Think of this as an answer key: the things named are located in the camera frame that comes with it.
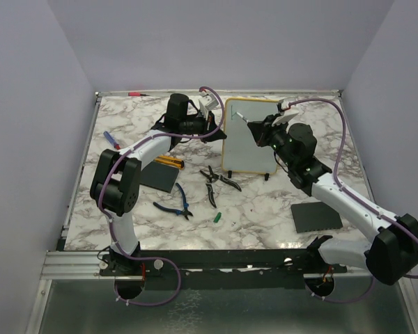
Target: marble tabletop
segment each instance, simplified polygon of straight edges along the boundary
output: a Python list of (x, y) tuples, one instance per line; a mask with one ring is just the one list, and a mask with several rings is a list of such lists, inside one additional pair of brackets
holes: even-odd
[[(197, 103), (199, 96), (196, 93), (188, 95)], [(247, 97), (222, 95), (222, 99), (226, 101), (232, 96)], [(335, 96), (322, 97), (339, 103)], [(255, 95), (254, 98), (280, 100), (283, 96), (269, 94)], [(100, 153), (111, 148), (102, 133), (110, 132), (122, 148), (133, 144), (166, 111), (168, 99), (169, 96), (102, 98), (72, 209), (65, 244), (67, 251), (100, 250), (110, 243), (107, 222), (89, 195)], [(318, 139), (316, 156), (324, 164), (333, 167), (341, 138), (339, 115), (329, 104), (321, 102), (299, 105), (298, 109), (300, 114), (293, 122), (311, 125)], [(220, 107), (214, 112), (218, 123)], [(222, 182), (214, 183), (218, 206), (214, 209), (207, 198), (206, 179), (199, 171), (211, 165), (216, 173), (226, 174), (221, 170), (222, 141), (204, 144), (194, 140), (177, 145), (170, 154), (185, 161), (186, 167), (179, 172), (177, 182), (184, 188), (189, 210), (194, 216), (187, 221), (182, 216), (162, 212), (152, 205), (157, 201), (170, 207), (182, 206), (176, 187), (172, 193), (165, 193), (141, 186), (133, 217), (134, 229), (143, 249), (301, 248), (322, 234), (348, 240), (364, 238), (345, 219), (340, 230), (296, 233), (290, 206), (316, 202), (316, 199), (297, 190), (283, 170), (278, 170), (268, 181), (262, 175), (234, 173), (233, 180), (242, 187), (241, 193)], [(349, 133), (339, 176), (356, 191), (369, 196)], [(222, 213), (222, 218), (214, 223), (217, 212)]]

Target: white wall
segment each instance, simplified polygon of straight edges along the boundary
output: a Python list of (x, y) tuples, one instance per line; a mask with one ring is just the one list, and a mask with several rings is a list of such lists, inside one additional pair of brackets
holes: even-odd
[(96, 90), (345, 88), (393, 0), (48, 0)]
[(46, 1), (0, 1), (0, 334), (24, 332), (93, 102)]
[(344, 102), (376, 201), (418, 219), (418, 0), (395, 1)]

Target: small whiteboard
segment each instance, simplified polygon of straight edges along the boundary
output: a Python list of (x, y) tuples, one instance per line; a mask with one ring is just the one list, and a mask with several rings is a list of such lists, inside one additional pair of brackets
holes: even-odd
[(257, 174), (273, 174), (277, 171), (272, 148), (258, 147), (244, 120), (235, 114), (239, 112), (248, 120), (262, 121), (277, 112), (277, 102), (241, 97), (226, 100), (224, 133), (228, 138), (223, 142), (223, 170)]

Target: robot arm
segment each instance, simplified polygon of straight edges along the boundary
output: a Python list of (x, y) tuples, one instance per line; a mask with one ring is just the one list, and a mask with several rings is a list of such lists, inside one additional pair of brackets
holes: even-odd
[(368, 269), (380, 282), (393, 285), (418, 264), (418, 244), (382, 218), (397, 222), (416, 238), (417, 220), (409, 214), (399, 217), (349, 186), (345, 189), (332, 170), (315, 158), (317, 140), (310, 126), (295, 123), (288, 128), (288, 121), (296, 114), (291, 111), (269, 115), (263, 122), (250, 122), (239, 116), (247, 123), (257, 146), (270, 146), (286, 164), (296, 188), (338, 211), (367, 238), (367, 241), (344, 241), (324, 236), (314, 243), (323, 260)]
[(152, 129), (141, 140), (118, 152), (105, 150), (99, 158), (98, 167), (90, 188), (90, 196), (99, 206), (99, 198), (104, 188), (105, 180), (116, 162), (123, 157), (113, 173), (122, 174), (120, 180), (111, 178), (102, 198), (102, 208), (107, 210), (107, 221), (112, 222), (110, 228), (113, 240), (111, 249), (118, 254), (134, 255), (139, 251), (139, 241), (134, 232), (132, 209), (139, 193), (141, 170), (161, 154), (172, 150), (180, 141), (173, 135), (206, 135), (203, 142), (225, 139), (226, 134), (217, 130), (212, 109), (218, 105), (217, 98), (212, 93), (203, 93), (199, 100), (200, 109), (196, 114), (188, 115), (189, 97), (183, 94), (172, 94), (164, 114), (164, 122), (157, 121)]

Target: black rectangular mat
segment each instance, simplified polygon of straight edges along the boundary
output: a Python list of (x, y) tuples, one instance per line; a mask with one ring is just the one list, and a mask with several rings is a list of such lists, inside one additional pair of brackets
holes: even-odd
[(140, 183), (143, 186), (171, 193), (179, 171), (178, 168), (152, 161), (141, 171)]
[(342, 228), (339, 214), (322, 202), (291, 205), (297, 233), (337, 230)]

